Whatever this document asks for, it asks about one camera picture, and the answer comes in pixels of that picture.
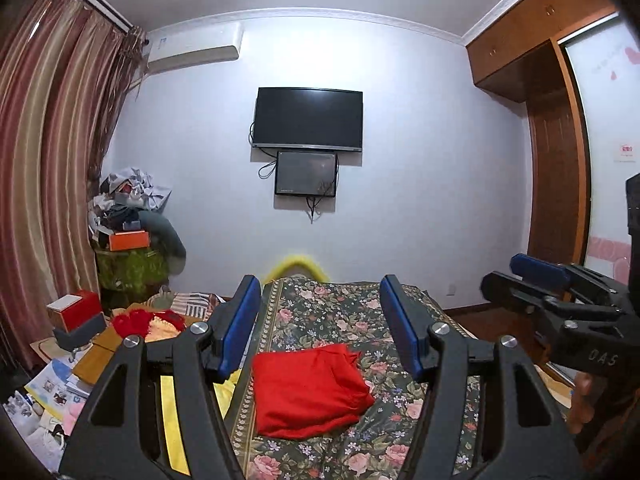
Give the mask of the person's right hand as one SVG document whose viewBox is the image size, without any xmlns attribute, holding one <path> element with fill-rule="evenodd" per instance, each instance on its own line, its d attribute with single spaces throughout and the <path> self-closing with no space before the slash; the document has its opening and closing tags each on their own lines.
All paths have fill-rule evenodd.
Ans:
<svg viewBox="0 0 640 480">
<path fill-rule="evenodd" d="M 574 386 L 566 423 L 571 434 L 579 434 L 582 428 L 593 419 L 594 408 L 590 400 L 593 377 L 587 373 L 578 372 L 575 376 Z"/>
</svg>

